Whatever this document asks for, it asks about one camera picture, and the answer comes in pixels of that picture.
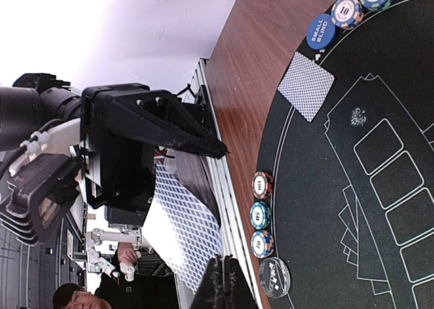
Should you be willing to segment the white chip stack front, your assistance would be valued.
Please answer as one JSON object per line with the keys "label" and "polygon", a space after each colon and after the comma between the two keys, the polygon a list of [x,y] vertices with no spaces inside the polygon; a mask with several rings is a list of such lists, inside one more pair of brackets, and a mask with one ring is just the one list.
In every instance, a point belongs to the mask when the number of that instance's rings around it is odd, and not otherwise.
{"label": "white chip stack front", "polygon": [[273,235],[268,230],[255,231],[250,240],[250,247],[258,259],[270,256],[275,248]]}

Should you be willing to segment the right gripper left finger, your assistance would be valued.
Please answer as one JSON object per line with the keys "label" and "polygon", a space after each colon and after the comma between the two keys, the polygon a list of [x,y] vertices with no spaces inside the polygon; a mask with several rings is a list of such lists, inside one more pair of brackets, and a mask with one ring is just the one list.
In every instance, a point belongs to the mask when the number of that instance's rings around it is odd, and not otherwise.
{"label": "right gripper left finger", "polygon": [[212,258],[206,267],[201,284],[195,294],[190,309],[224,308],[224,287],[222,275],[222,258]]}

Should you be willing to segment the brown chip stack front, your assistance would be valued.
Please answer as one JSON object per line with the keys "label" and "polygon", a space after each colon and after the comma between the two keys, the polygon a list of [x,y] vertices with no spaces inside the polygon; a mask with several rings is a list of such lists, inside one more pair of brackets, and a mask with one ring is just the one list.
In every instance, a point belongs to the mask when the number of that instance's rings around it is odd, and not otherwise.
{"label": "brown chip stack front", "polygon": [[266,199],[273,192],[273,177],[269,172],[257,171],[252,178],[252,192],[257,199]]}

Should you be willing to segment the blue round blind button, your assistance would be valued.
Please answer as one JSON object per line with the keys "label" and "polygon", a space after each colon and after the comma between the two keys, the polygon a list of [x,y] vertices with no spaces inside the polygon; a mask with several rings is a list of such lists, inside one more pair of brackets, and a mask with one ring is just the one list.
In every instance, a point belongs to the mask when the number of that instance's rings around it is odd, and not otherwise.
{"label": "blue round blind button", "polygon": [[329,14],[320,14],[310,23],[306,40],[311,49],[321,50],[327,48],[336,36],[336,25]]}

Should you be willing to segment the white chip stack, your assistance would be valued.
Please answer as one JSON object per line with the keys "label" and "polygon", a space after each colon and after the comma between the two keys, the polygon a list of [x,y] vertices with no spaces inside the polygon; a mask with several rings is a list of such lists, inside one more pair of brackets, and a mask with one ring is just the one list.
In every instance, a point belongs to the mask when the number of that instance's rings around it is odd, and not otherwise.
{"label": "white chip stack", "polygon": [[273,235],[268,230],[255,231],[250,240],[250,247],[258,259],[270,256],[275,248]]}
{"label": "white chip stack", "polygon": [[351,30],[363,19],[363,8],[359,0],[337,0],[331,9],[331,19],[335,26]]}

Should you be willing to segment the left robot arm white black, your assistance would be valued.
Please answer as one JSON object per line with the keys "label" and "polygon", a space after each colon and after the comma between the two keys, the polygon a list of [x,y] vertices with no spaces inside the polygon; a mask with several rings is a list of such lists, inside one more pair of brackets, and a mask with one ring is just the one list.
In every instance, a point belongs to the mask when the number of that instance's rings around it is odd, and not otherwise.
{"label": "left robot arm white black", "polygon": [[202,102],[186,104],[141,83],[89,87],[26,73],[1,89],[1,149],[9,156],[2,218],[45,232],[82,196],[146,214],[156,193],[154,156],[162,148],[220,159],[228,149],[208,128]]}

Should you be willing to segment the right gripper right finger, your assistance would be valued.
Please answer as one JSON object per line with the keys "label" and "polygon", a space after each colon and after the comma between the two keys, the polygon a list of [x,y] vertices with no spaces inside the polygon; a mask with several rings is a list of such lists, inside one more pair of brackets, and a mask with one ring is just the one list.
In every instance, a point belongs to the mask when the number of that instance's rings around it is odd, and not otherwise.
{"label": "right gripper right finger", "polygon": [[223,308],[258,308],[238,260],[231,255],[225,256],[223,259],[222,285]]}

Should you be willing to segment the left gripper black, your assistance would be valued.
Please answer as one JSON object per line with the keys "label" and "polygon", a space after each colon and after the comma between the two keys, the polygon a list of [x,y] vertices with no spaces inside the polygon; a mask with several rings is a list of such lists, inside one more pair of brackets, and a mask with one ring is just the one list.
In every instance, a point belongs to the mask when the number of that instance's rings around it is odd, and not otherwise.
{"label": "left gripper black", "polygon": [[215,159],[228,153],[174,94],[149,90],[106,85],[81,97],[83,197],[92,209],[105,207],[116,224],[144,222],[155,190],[154,146]]}

